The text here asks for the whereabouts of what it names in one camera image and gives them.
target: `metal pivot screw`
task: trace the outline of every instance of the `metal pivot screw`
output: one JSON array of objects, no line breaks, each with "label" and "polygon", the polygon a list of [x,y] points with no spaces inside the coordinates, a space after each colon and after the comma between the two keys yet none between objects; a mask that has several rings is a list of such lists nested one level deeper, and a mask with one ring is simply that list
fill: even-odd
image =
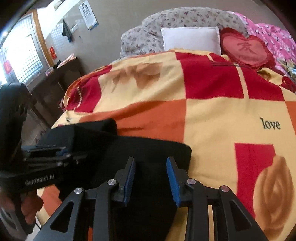
[{"label": "metal pivot screw", "polygon": [[109,181],[108,181],[108,185],[110,185],[110,186],[113,186],[113,185],[115,185],[116,184],[116,180],[114,180],[114,179],[110,179]]},{"label": "metal pivot screw", "polygon": [[75,194],[80,194],[80,193],[82,193],[82,188],[75,188],[75,190],[74,190],[74,193]]},{"label": "metal pivot screw", "polygon": [[223,192],[229,192],[229,191],[230,191],[230,188],[227,187],[227,186],[221,186],[221,190],[222,190]]},{"label": "metal pivot screw", "polygon": [[193,178],[189,178],[189,179],[187,179],[187,183],[190,185],[193,185],[196,183],[196,180],[194,180]]}]

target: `red decoration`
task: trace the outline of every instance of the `red decoration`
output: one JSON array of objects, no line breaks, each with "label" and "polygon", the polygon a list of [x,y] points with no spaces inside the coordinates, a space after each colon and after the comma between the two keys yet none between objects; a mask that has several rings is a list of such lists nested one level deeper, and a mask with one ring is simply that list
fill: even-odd
[{"label": "red decoration", "polygon": [[52,59],[56,59],[57,58],[57,55],[55,54],[54,47],[51,46],[51,48],[49,49],[49,51],[50,51],[50,55],[51,55]]},{"label": "red decoration", "polygon": [[245,38],[232,28],[224,28],[220,31],[220,40],[222,49],[233,62],[248,65],[255,70],[275,67],[271,52],[256,36]]},{"label": "red decoration", "polygon": [[3,67],[4,67],[5,72],[6,72],[7,74],[9,74],[9,73],[12,71],[12,67],[11,67],[11,65],[10,65],[9,60],[7,60],[7,61],[4,62]]}]

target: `blue gripper pad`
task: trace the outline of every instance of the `blue gripper pad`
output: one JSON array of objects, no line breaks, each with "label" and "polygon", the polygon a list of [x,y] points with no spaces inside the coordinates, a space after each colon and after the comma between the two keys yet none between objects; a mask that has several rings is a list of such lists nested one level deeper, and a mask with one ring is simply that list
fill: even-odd
[{"label": "blue gripper pad", "polygon": [[131,198],[131,190],[133,188],[133,180],[135,178],[135,172],[136,172],[136,162],[135,160],[132,161],[131,167],[128,172],[128,177],[126,179],[126,183],[124,185],[124,198],[123,203],[125,206],[127,206],[130,198]]},{"label": "blue gripper pad", "polygon": [[176,203],[177,207],[181,205],[181,198],[180,198],[180,188],[172,167],[172,164],[170,162],[170,158],[167,159],[167,173],[168,173],[168,179],[170,182],[170,189],[172,191],[173,200]]}]

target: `wall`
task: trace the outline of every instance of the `wall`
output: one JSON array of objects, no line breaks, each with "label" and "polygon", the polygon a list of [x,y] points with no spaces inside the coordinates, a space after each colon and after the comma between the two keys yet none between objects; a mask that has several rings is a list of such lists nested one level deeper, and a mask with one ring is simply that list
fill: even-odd
[{"label": "wall", "polygon": [[55,11],[54,4],[57,2],[59,2],[59,0],[54,0],[47,7],[37,9],[39,23],[44,39],[47,38],[50,31],[56,26],[59,20],[63,18],[67,12],[79,2],[79,0],[66,0]]},{"label": "wall", "polygon": [[[71,0],[66,0],[59,8],[63,7],[63,4],[66,4],[69,8],[71,4],[68,1]],[[83,62],[87,72],[119,58],[120,38],[125,31],[140,25],[147,16],[169,8],[212,7],[240,12],[255,23],[263,22],[284,28],[271,10],[261,4],[259,0],[257,0],[258,3],[252,0],[89,0],[99,23],[98,27],[89,31],[86,29],[78,9],[81,2],[74,0],[72,4],[74,2],[76,4],[73,5],[65,16],[59,20],[47,20],[50,24],[47,27],[44,25],[42,28],[46,31],[45,29],[48,30],[49,25],[53,26],[53,22],[57,22],[59,25],[45,37],[47,47],[53,46],[60,60],[64,60],[71,53],[75,53]],[[73,43],[69,43],[66,37],[61,36],[61,22],[63,18],[69,28],[74,24],[79,26],[79,29],[73,33]]]}]

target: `light switch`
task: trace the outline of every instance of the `light switch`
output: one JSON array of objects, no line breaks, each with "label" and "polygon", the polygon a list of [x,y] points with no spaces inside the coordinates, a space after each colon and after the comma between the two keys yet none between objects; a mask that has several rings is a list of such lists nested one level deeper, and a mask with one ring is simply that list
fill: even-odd
[{"label": "light switch", "polygon": [[71,33],[75,32],[78,29],[78,25],[75,24],[72,28],[71,28]]}]

